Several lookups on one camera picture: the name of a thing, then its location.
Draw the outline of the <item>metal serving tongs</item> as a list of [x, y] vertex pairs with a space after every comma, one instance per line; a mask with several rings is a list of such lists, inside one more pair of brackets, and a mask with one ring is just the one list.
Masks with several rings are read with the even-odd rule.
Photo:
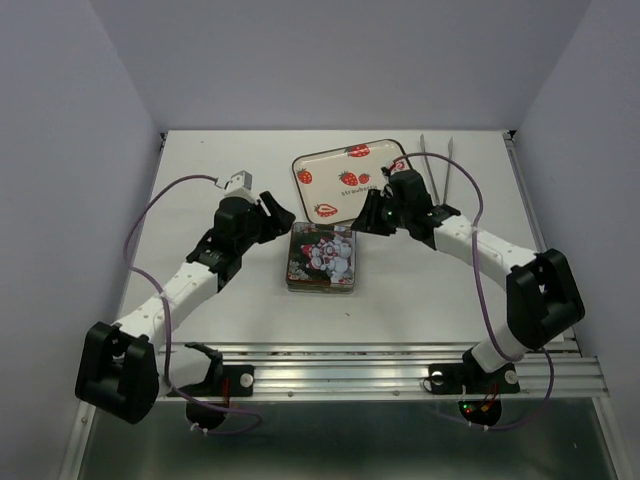
[[[451, 136], [447, 142], [446, 151], [441, 153], [441, 155], [446, 155], [449, 159], [453, 159], [454, 145], [454, 137]], [[420, 151], [426, 153], [429, 150], [428, 147], [431, 147], [431, 144], [428, 143], [425, 134], [421, 133], [419, 137]], [[447, 203], [452, 176], [451, 164], [448, 162], [442, 163], [438, 158], [424, 156], [423, 163], [434, 203]]]

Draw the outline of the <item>strawberry pattern tray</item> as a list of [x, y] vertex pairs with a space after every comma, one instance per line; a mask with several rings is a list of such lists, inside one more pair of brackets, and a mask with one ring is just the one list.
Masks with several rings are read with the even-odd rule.
[[295, 159], [292, 171], [307, 220], [321, 225], [354, 220], [368, 192], [384, 188], [385, 168], [411, 168], [404, 154], [399, 142], [383, 139]]

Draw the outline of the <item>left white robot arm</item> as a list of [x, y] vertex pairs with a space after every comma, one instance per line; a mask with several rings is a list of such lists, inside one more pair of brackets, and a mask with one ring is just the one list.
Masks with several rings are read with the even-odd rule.
[[87, 332], [75, 395], [130, 424], [140, 422], [168, 394], [224, 392], [222, 354], [198, 342], [172, 347], [172, 333], [220, 293], [242, 267], [244, 254], [290, 232], [295, 216], [265, 191], [227, 194], [213, 225], [165, 285], [111, 324]]

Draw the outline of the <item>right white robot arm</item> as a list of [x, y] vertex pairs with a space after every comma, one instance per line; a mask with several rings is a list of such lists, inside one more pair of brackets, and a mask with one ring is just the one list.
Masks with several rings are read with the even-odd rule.
[[505, 323], [489, 327], [487, 339], [471, 348], [460, 366], [461, 381], [472, 390], [484, 389], [497, 370], [545, 347], [585, 316], [564, 254], [518, 247], [477, 223], [450, 205], [434, 204], [422, 177], [407, 170], [391, 174], [383, 189], [370, 190], [352, 224], [355, 231], [381, 236], [403, 229], [432, 250], [471, 266], [476, 282], [488, 277], [503, 289]]

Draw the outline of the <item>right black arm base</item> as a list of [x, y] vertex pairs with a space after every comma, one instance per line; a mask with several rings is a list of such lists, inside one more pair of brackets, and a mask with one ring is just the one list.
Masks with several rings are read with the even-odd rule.
[[468, 350], [457, 362], [429, 364], [422, 387], [436, 396], [455, 395], [462, 419], [472, 426], [496, 427], [502, 415], [501, 395], [521, 391], [513, 363], [485, 372]]

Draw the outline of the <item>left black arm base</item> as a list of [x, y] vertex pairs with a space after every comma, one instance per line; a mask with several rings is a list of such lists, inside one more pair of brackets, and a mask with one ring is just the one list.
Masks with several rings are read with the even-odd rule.
[[168, 350], [164, 360], [159, 397], [186, 401], [191, 431], [230, 436], [248, 433], [262, 424], [259, 413], [231, 406], [232, 394], [251, 391], [240, 384], [243, 375], [253, 374], [247, 366], [225, 372], [222, 353], [197, 342]]

